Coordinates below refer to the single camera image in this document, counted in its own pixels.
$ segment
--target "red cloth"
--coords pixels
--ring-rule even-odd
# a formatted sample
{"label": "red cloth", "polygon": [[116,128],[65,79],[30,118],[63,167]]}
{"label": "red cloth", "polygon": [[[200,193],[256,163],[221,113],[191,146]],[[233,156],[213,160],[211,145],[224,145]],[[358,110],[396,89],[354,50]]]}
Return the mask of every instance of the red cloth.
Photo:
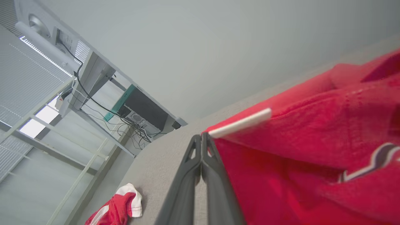
{"label": "red cloth", "polygon": [[266,108],[269,121],[215,140],[248,224],[400,224],[400,50],[207,131]]}
{"label": "red cloth", "polygon": [[90,216],[85,225],[126,225],[129,217],[142,216],[142,196],[128,183],[120,187],[114,196]]}

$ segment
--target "red fabric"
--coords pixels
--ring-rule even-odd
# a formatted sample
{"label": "red fabric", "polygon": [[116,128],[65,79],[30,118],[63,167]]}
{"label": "red fabric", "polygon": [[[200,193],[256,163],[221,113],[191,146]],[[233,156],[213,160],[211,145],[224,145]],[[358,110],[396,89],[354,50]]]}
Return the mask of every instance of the red fabric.
{"label": "red fabric", "polygon": [[[269,121],[215,140],[248,224],[400,224],[400,50],[337,65],[207,131],[265,108]],[[340,181],[384,143],[385,164]]]}
{"label": "red fabric", "polygon": [[124,185],[107,203],[90,216],[85,225],[126,225],[130,217],[141,216],[141,199],[142,196],[132,184]]}

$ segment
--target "red and white cloth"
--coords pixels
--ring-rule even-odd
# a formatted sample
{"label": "red and white cloth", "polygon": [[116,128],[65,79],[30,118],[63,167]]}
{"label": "red and white cloth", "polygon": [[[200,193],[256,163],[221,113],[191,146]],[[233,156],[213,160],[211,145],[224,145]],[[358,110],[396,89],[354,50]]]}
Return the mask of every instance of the red and white cloth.
{"label": "red and white cloth", "polygon": [[400,224],[400,50],[340,64],[207,129],[247,224]]}
{"label": "red and white cloth", "polygon": [[133,184],[120,187],[85,225],[126,225],[130,217],[142,216],[142,196]]}

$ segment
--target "metal leg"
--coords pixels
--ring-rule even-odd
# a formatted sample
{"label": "metal leg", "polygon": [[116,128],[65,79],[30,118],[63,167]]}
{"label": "metal leg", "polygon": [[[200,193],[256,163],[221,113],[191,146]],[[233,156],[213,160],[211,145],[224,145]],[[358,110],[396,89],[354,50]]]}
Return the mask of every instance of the metal leg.
{"label": "metal leg", "polygon": [[114,142],[118,147],[120,147],[123,151],[128,153],[130,156],[135,157],[140,153],[140,150],[134,150],[134,152],[130,152],[128,149],[125,148],[123,144],[121,144],[117,139],[114,138],[108,131],[106,131],[100,124],[98,124],[94,119],[92,119],[90,116],[88,116],[86,113],[83,113],[76,108],[72,107],[72,111],[74,111],[76,114],[78,114],[80,117],[82,117],[86,122],[88,122],[90,125],[93,127],[97,128],[101,133],[103,133],[107,138],[109,138],[112,142]]}

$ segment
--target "floor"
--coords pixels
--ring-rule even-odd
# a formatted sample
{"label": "floor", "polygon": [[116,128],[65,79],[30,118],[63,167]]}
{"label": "floor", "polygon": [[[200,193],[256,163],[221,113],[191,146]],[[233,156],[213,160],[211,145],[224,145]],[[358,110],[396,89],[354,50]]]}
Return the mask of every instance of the floor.
{"label": "floor", "polygon": [[[174,128],[172,127],[173,122],[174,119],[172,117],[168,117],[165,123],[164,130],[159,135],[155,136],[153,141],[156,141],[158,138],[164,136],[165,133],[172,132],[174,130]],[[138,147],[137,142],[139,142],[140,139],[136,136],[134,138],[135,139],[131,139],[125,145],[127,149]],[[148,143],[142,141],[140,142],[140,144],[143,148]],[[104,180],[98,186],[92,200],[82,212],[82,216],[79,219],[78,224],[84,224],[94,212],[100,209],[114,195],[119,184],[121,183],[122,178],[124,177],[125,173],[128,171],[132,163],[133,158],[130,157],[126,152],[121,151],[114,164],[107,172]]]}

